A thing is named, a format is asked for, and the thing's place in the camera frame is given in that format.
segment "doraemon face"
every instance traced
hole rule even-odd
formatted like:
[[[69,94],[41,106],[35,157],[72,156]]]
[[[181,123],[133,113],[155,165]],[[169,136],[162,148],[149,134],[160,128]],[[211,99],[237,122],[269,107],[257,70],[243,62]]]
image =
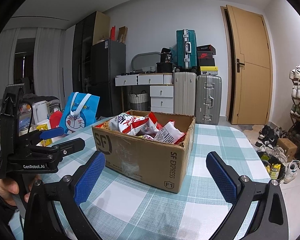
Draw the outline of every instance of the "doraemon face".
[[[86,126],[86,118],[82,112],[71,116],[68,113],[66,117],[66,127],[68,129],[67,133],[74,133],[78,131],[78,129],[83,128]]]

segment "white curtain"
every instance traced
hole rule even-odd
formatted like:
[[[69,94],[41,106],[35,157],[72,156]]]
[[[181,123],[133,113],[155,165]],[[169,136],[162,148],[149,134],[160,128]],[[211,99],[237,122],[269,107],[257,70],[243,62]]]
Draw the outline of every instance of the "white curtain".
[[[34,90],[38,96],[55,96],[63,107],[63,48],[65,31],[53,28],[37,30],[34,44]]]
[[[6,85],[13,84],[13,65],[20,28],[0,33],[0,99]]]

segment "white desk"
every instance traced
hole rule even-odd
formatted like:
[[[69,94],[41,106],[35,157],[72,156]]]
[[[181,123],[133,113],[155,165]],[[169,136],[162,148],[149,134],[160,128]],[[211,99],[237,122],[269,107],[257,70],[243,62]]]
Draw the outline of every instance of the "white desk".
[[[121,87],[123,112],[123,86],[150,85],[151,111],[173,114],[172,73],[119,76],[115,78],[115,85]]]

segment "black cable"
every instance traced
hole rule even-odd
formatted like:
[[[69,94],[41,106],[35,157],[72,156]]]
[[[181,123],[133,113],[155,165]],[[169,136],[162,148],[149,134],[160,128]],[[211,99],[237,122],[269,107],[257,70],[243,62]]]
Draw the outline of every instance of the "black cable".
[[[21,229],[22,229],[22,232],[23,232],[23,224],[22,224],[22,219],[21,219],[21,215],[19,214],[19,220],[20,220],[20,225],[21,225]]]
[[[22,102],[28,104],[31,108],[31,118],[30,118],[30,123],[29,123],[29,128],[28,128],[28,132],[29,132],[30,128],[31,128],[32,118],[33,118],[33,108],[32,108],[32,104],[29,101],[22,100]]]

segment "white ribbon handle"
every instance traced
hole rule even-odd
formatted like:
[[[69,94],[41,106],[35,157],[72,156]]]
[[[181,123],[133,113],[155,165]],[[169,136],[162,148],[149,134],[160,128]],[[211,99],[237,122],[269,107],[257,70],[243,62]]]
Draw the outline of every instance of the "white ribbon handle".
[[[82,101],[80,102],[78,108],[72,112],[72,106],[73,106],[73,103],[74,103],[74,100],[75,100],[75,97],[77,96],[79,92],[75,92],[74,95],[73,95],[73,98],[72,98],[72,101],[71,101],[71,106],[70,106],[70,114],[72,117],[74,117],[76,114],[79,114],[84,106],[84,104],[88,101],[89,97],[91,96],[91,94],[86,94],[85,97],[82,99]]]

